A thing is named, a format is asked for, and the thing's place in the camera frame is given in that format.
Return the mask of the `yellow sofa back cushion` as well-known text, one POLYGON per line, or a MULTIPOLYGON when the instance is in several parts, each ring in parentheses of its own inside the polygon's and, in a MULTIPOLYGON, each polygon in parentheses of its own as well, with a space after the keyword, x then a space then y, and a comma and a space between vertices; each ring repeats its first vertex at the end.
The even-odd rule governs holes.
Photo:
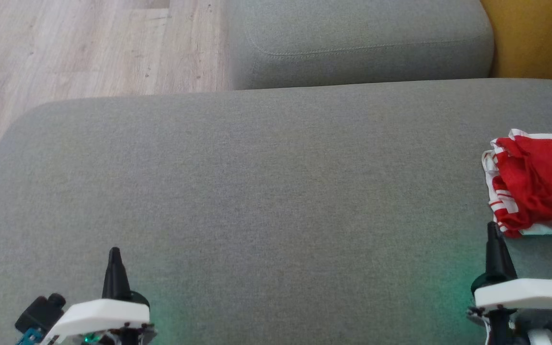
POLYGON ((552 80, 552 0, 481 0, 494 33, 492 77, 552 80))

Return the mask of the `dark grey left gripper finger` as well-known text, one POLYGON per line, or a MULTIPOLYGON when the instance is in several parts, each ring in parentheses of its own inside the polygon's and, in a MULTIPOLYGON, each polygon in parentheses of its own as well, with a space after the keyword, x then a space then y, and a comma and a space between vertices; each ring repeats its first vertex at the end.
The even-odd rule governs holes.
POLYGON ((103 299, 112 299, 115 297, 114 275, 113 275, 115 254, 116 254, 116 247, 112 247, 109 251, 109 258, 108 258, 105 275, 104 275, 103 289, 102 289, 103 299))
POLYGON ((132 293, 127 271, 121 258, 121 252, 115 247, 115 298, 124 301, 132 300, 132 293))

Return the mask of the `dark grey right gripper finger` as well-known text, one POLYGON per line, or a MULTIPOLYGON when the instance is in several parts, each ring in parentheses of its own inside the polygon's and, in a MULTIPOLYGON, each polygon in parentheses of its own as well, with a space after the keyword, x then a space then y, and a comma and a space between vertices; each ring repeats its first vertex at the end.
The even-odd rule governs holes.
POLYGON ((497 223, 489 221, 486 227, 487 241, 485 244, 485 272, 486 283, 495 281, 498 273, 498 228, 497 223))
POLYGON ((504 234, 499 224, 495 223, 495 239, 497 240, 498 254, 497 264, 495 264, 495 281, 503 283, 517 279, 517 271, 510 256, 504 234))

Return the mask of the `grey sofa seat cushion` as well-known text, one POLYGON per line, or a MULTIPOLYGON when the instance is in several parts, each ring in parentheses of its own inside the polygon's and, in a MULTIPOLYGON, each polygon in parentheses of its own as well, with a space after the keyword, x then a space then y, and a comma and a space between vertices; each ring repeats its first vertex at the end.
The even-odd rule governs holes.
POLYGON ((237 90, 488 77, 481 0, 224 0, 237 90))

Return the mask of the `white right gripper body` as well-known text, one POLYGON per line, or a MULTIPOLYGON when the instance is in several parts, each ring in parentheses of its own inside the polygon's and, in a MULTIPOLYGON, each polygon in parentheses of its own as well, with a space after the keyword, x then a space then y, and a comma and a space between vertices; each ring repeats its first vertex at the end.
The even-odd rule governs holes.
POLYGON ((480 311, 552 310, 552 279, 484 273, 473 281, 471 292, 471 307, 480 311))

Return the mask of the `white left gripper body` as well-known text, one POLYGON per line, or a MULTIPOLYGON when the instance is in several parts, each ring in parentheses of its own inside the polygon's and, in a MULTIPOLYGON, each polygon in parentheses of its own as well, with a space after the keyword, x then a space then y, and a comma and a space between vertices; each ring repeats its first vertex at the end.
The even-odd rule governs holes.
POLYGON ((73 304, 48 330, 46 337, 105 335, 134 331, 151 337, 150 304, 144 295, 129 291, 120 299, 95 299, 73 304))

